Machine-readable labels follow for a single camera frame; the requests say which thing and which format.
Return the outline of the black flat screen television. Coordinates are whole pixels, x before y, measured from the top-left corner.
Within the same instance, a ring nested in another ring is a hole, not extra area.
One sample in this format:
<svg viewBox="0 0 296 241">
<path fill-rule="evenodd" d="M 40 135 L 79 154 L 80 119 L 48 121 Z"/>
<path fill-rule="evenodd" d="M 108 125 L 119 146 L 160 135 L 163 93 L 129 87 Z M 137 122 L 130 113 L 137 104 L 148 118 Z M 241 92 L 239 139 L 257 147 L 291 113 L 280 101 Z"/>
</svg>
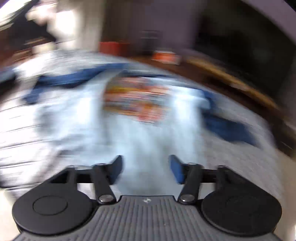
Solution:
<svg viewBox="0 0 296 241">
<path fill-rule="evenodd" d="M 291 39 L 243 1 L 207 1 L 194 48 L 271 98 L 277 98 L 295 56 Z"/>
</svg>

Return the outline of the black cylindrical speaker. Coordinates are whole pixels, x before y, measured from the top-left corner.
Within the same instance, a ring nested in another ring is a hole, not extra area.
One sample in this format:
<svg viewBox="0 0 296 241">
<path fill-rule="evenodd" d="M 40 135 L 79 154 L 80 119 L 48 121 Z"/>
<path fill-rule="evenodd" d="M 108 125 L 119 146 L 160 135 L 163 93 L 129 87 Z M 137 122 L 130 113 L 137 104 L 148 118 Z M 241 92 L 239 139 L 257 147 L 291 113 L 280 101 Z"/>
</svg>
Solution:
<svg viewBox="0 0 296 241">
<path fill-rule="evenodd" d="M 145 30 L 140 37 L 140 53 L 144 56 L 151 56 L 158 46 L 159 31 Z"/>
</svg>

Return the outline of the orange white tissue box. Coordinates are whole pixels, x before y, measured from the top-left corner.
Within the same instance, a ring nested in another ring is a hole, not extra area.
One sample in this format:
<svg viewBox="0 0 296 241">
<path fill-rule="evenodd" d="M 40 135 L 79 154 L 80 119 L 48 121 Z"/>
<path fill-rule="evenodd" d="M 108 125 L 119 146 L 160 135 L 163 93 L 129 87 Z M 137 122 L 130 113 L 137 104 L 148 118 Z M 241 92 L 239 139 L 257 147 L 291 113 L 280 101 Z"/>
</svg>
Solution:
<svg viewBox="0 0 296 241">
<path fill-rule="evenodd" d="M 163 64 L 179 65 L 181 56 L 172 51 L 154 51 L 152 60 Z"/>
</svg>

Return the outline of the silver quilted table cover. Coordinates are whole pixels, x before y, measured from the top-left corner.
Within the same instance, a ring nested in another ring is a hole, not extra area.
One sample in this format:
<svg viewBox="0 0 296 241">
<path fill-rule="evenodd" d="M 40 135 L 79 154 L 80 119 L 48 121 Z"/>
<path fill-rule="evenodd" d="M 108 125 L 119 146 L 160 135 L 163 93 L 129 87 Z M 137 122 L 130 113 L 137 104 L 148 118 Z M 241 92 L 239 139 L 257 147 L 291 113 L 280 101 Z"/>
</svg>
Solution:
<svg viewBox="0 0 296 241">
<path fill-rule="evenodd" d="M 49 142 L 38 133 L 37 108 L 23 101 L 40 75 L 64 75 L 107 63 L 123 63 L 123 58 L 96 54 L 88 51 L 56 50 L 39 55 L 16 68 L 20 88 L 8 96 L 1 105 L 1 180 L 15 197 L 54 174 L 42 170 L 52 155 Z M 208 89 L 170 72 L 165 72 L 188 88 L 209 92 Z M 229 166 L 240 175 L 254 182 L 278 200 L 283 200 L 283 184 L 278 156 L 271 132 L 266 122 L 227 97 L 215 96 L 215 114 L 245 124 L 256 140 L 256 145 L 231 143 L 208 130 L 203 131 L 207 165 Z"/>
</svg>

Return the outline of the wooden TV cabinet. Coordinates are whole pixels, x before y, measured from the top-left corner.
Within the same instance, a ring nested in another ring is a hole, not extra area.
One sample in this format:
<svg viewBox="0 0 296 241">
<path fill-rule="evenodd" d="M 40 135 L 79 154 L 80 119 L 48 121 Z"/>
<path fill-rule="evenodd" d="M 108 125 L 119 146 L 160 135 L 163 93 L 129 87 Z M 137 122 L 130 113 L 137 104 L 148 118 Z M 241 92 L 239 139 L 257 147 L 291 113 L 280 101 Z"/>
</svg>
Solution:
<svg viewBox="0 0 296 241">
<path fill-rule="evenodd" d="M 188 78 L 239 102 L 268 122 L 281 152 L 295 156 L 295 130 L 288 126 L 283 107 L 223 68 L 196 57 L 183 58 L 178 65 L 161 63 L 150 56 L 137 55 L 131 59 Z"/>
</svg>

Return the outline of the red plant pot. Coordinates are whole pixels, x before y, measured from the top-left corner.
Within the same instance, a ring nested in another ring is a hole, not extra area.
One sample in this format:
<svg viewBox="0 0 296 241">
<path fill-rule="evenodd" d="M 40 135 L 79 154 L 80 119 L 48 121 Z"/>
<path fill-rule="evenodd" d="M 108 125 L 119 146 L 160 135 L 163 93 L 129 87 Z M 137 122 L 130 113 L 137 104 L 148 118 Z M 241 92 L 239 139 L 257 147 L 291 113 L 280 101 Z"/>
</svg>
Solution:
<svg viewBox="0 0 296 241">
<path fill-rule="evenodd" d="M 99 52 L 112 56 L 126 57 L 129 54 L 130 43 L 126 42 L 100 42 Z"/>
</svg>

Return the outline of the blue raglan graphic shirt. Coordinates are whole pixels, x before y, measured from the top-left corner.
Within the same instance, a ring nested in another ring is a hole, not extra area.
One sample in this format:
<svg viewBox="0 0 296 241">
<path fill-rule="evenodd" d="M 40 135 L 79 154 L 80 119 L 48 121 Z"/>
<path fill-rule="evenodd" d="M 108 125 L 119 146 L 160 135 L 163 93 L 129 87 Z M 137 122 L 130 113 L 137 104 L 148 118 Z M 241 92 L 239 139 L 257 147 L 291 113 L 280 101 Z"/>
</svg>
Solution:
<svg viewBox="0 0 296 241">
<path fill-rule="evenodd" d="M 52 155 L 46 175 L 66 166 L 109 164 L 123 156 L 117 195 L 178 196 L 168 157 L 207 165 L 203 131 L 256 145 L 241 122 L 215 114 L 215 96 L 171 76 L 127 71 L 121 63 L 66 75 L 42 75 L 24 97 Z"/>
</svg>

